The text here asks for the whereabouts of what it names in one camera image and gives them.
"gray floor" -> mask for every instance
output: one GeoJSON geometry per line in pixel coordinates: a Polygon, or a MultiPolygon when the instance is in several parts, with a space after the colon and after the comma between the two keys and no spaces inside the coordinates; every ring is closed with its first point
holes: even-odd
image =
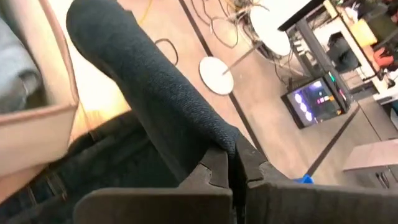
{"type": "MultiPolygon", "coordinates": [[[[184,1],[215,57],[230,65],[250,49],[249,44],[243,38],[240,38],[239,44],[234,49],[222,45],[211,34],[209,27],[199,20],[192,8],[191,0],[184,1]]],[[[147,4],[147,2],[137,3],[133,0],[119,0],[119,2],[124,7],[132,9],[137,17],[142,15],[147,4]]],[[[206,18],[201,0],[193,0],[193,2],[201,16],[206,18]]],[[[223,16],[217,0],[206,1],[206,9],[212,16],[223,16]]],[[[218,22],[219,24],[215,25],[218,36],[233,43],[235,35],[233,26],[223,21],[218,22]]],[[[153,40],[165,37],[175,44],[180,57],[177,67],[222,117],[236,125],[249,138],[230,98],[212,93],[201,81],[198,64],[207,55],[180,3],[176,0],[154,1],[142,27],[153,40]]],[[[174,62],[175,56],[170,47],[160,46],[160,48],[174,62]]],[[[278,68],[277,72],[282,77],[290,76],[288,69],[278,68]]],[[[235,82],[233,93],[264,152],[276,168],[290,178],[298,178],[306,173],[358,106],[357,103],[354,103],[348,114],[299,130],[280,100],[280,96],[285,93],[285,87],[277,78],[273,63],[264,59],[257,52],[253,52],[232,69],[232,74],[235,82]]],[[[373,118],[377,123],[389,124],[386,115],[377,114],[373,118]]],[[[396,129],[387,131],[380,129],[379,131],[385,132],[385,136],[398,136],[396,129]]],[[[330,185],[357,185],[354,179],[348,178],[341,171],[345,158],[354,146],[376,141],[380,141],[379,136],[373,130],[363,111],[360,110],[315,172],[313,176],[315,182],[330,185]]]]}

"jeans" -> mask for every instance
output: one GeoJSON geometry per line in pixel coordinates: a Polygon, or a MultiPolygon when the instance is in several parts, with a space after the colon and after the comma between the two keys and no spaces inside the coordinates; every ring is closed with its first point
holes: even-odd
{"type": "Polygon", "coordinates": [[[132,112],[80,137],[68,155],[0,204],[0,223],[73,223],[77,201],[104,187],[176,187],[132,112]]]}
{"type": "Polygon", "coordinates": [[[326,54],[336,64],[336,70],[339,73],[352,71],[359,66],[358,59],[344,37],[340,37],[331,44],[326,54]]]}

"desk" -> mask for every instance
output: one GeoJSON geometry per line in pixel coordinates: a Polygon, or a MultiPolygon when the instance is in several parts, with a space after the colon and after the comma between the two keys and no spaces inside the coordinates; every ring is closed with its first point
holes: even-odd
{"type": "MultiPolygon", "coordinates": [[[[360,47],[349,30],[349,27],[351,27],[354,22],[348,17],[347,13],[345,13],[344,10],[337,9],[330,0],[323,2],[323,5],[330,16],[332,18],[336,18],[335,22],[341,27],[341,34],[343,34],[343,37],[351,47],[351,50],[361,63],[361,70],[363,71],[362,78],[371,77],[376,72],[380,71],[379,65],[373,58],[374,51],[372,47],[360,47]]],[[[380,81],[377,77],[374,77],[371,81],[379,93],[387,90],[387,83],[384,80],[380,81]]]]}

